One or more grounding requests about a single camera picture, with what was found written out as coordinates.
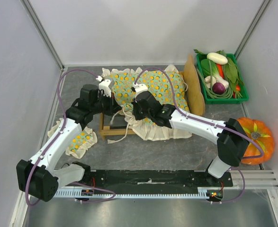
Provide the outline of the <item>large lemon print cushion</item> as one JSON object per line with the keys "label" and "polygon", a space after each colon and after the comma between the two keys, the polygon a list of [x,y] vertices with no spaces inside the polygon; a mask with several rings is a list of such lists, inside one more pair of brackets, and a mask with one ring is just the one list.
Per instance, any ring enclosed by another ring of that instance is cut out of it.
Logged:
{"label": "large lemon print cushion", "polygon": [[[138,83],[145,84],[148,91],[151,92],[161,104],[173,105],[171,82],[174,87],[177,106],[188,112],[189,107],[185,99],[185,93],[188,88],[182,76],[174,65],[169,65],[164,71],[169,78],[166,78],[159,70],[146,70],[140,76]],[[105,79],[113,79],[115,82],[112,91],[114,92],[116,102],[122,107],[119,113],[125,116],[128,128],[132,129],[132,131],[143,140],[158,141],[190,138],[192,134],[188,131],[160,127],[148,118],[142,120],[135,119],[132,113],[133,105],[131,104],[135,94],[132,92],[131,87],[141,72],[141,68],[137,68],[136,70],[102,69],[101,76]]]}

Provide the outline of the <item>small lemon print pillow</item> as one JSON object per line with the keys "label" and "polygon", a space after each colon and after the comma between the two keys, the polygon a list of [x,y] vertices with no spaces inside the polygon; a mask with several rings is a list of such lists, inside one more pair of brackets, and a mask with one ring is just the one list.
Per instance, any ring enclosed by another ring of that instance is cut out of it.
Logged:
{"label": "small lemon print pillow", "polygon": [[96,133],[88,127],[75,136],[65,149],[65,155],[81,159],[87,150],[98,142]]}

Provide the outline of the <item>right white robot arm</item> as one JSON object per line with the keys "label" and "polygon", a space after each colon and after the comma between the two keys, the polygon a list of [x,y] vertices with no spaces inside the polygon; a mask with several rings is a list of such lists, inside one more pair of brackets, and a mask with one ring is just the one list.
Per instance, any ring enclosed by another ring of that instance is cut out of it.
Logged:
{"label": "right white robot arm", "polygon": [[137,92],[132,104],[138,120],[148,118],[158,126],[188,131],[217,145],[218,155],[204,174],[209,186],[217,185],[230,167],[239,166],[249,145],[244,129],[235,119],[215,121],[180,111],[174,105],[161,104],[149,91]]}

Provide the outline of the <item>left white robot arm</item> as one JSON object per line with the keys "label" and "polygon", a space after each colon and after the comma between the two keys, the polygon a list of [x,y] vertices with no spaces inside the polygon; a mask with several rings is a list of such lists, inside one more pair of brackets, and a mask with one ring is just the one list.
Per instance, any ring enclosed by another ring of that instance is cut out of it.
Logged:
{"label": "left white robot arm", "polygon": [[61,169],[55,166],[72,140],[85,129],[96,114],[113,115],[121,110],[112,92],[114,82],[106,79],[99,85],[86,84],[63,116],[49,141],[28,161],[16,166],[19,189],[29,196],[50,201],[58,189],[77,182],[86,186],[91,181],[90,166],[78,161]]}

